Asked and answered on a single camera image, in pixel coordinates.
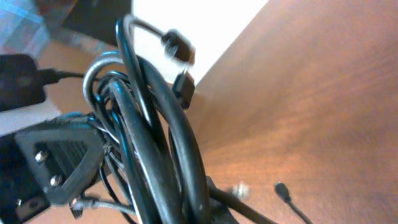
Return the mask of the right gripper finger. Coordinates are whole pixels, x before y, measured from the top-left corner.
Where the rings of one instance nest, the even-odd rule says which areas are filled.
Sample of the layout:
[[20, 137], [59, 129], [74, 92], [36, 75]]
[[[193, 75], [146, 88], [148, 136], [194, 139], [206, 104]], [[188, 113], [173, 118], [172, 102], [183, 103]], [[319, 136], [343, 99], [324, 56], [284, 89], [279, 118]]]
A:
[[102, 132], [79, 113], [21, 129], [15, 140], [52, 205], [66, 205], [86, 190], [104, 157]]

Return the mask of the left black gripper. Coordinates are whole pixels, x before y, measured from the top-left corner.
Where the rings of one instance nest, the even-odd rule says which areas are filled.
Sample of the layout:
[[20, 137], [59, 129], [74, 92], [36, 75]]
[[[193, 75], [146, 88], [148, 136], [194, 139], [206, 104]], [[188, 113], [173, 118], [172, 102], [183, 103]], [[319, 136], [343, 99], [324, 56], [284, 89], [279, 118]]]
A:
[[44, 86], [58, 82], [54, 69], [39, 70], [30, 55], [1, 55], [1, 111], [43, 103]]

